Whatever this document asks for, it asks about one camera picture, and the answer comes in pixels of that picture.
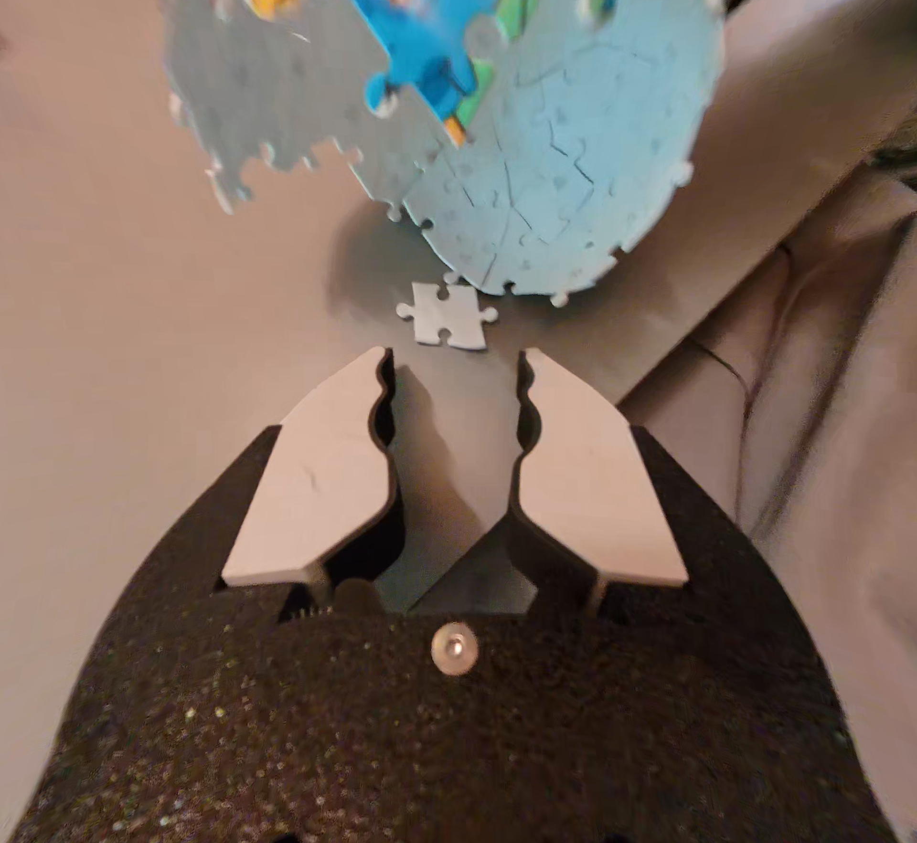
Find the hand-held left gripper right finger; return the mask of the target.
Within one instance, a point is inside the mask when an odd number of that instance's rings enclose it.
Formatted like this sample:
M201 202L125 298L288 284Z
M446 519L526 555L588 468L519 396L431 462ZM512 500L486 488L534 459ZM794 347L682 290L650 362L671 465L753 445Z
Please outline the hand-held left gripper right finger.
M517 396L513 564L538 588L686 585L686 563L624 415L533 347L519 356Z

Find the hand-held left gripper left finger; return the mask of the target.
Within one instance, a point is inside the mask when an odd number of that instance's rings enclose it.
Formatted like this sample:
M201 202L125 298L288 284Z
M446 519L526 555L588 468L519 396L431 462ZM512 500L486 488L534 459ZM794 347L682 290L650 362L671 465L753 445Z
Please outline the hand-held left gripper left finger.
M282 419L221 579L228 587L331 587L331 561L395 508L395 463L379 412L394 396L394 354L373 346Z

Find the small white puzzle piece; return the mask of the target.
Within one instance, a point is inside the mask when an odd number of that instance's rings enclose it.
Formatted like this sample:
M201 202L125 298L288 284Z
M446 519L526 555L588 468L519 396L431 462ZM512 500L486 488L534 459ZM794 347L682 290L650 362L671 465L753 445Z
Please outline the small white puzzle piece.
M499 320L496 308L481 308L474 287L445 284L412 284L413 303L399 302L395 312L414 325L419 345L447 346L468 352L487 348L484 325Z

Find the cartoon print puzzle ball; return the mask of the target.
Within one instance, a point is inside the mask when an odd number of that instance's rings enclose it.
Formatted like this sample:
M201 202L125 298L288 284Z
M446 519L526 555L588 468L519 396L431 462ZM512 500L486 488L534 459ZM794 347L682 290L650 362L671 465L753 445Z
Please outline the cartoon print puzzle ball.
M335 145L477 290L558 307L692 179L724 0L163 0L171 111L216 200Z

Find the person's grey sweater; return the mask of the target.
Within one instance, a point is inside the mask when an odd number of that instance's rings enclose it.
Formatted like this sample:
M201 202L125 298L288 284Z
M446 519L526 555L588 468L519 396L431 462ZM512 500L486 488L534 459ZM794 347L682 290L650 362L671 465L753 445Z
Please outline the person's grey sweater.
M755 544L915 841L915 190L858 166L623 400Z

